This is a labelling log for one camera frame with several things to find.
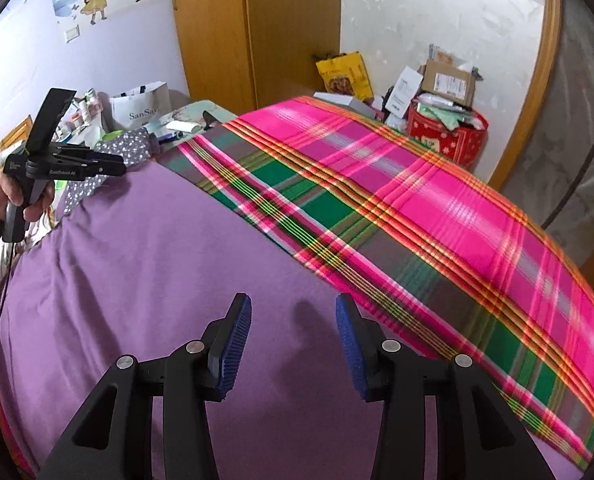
bed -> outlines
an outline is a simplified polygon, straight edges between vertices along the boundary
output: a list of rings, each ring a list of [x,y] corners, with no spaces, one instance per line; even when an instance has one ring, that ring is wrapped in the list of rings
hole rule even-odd
[[[118,356],[170,354],[245,292],[253,323],[237,383],[207,407],[220,477],[370,478],[381,406],[351,386],[340,291],[419,352],[472,355],[557,479],[581,478],[594,450],[594,295],[578,271],[465,171],[311,98],[133,166],[20,258],[0,325],[7,443],[36,473]]]

white shopping bag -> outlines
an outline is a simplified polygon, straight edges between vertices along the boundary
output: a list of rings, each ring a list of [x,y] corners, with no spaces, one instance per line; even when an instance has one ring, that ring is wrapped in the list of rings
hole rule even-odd
[[[171,113],[168,85],[158,81],[110,98],[114,130],[134,130]]]

red fabric bin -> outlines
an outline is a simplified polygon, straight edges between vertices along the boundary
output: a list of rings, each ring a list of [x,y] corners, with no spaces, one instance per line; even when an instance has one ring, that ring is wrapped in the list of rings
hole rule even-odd
[[[480,113],[475,111],[475,114],[484,124],[483,130],[459,126],[451,132],[441,121],[421,115],[417,103],[412,102],[408,112],[408,136],[470,171],[484,149],[488,135],[488,121]]]

human hand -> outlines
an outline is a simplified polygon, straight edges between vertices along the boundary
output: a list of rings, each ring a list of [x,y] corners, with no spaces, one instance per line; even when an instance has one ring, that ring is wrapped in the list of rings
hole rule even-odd
[[[37,222],[44,209],[53,203],[55,198],[55,183],[50,181],[44,189],[42,196],[33,205],[24,209],[24,220],[27,222]],[[0,171],[0,220],[6,218],[6,207],[8,202],[16,206],[22,205],[24,197],[22,196],[19,184],[10,175]]]

yellow dress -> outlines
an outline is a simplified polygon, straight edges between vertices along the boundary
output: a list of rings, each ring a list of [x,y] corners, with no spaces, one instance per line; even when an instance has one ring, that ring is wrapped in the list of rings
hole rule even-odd
[[[82,14],[92,14],[98,10],[106,9],[106,0],[88,0],[88,3],[82,7],[80,11]]]

